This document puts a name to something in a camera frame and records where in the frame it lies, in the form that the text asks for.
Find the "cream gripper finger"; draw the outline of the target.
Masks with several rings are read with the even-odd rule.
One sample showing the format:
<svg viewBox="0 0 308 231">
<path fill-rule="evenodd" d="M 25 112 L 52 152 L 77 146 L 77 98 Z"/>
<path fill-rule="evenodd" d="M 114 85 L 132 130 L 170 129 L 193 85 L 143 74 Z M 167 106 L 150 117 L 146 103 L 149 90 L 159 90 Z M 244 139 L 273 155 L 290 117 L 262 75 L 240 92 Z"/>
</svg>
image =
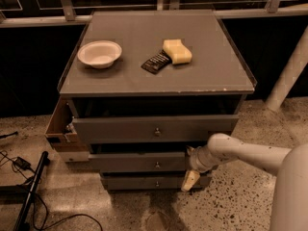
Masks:
<svg viewBox="0 0 308 231">
<path fill-rule="evenodd" d="M 188 192 L 199 180 L 200 173 L 196 170 L 187 170 L 182 186 L 181 191 L 182 192 Z"/>
</svg>

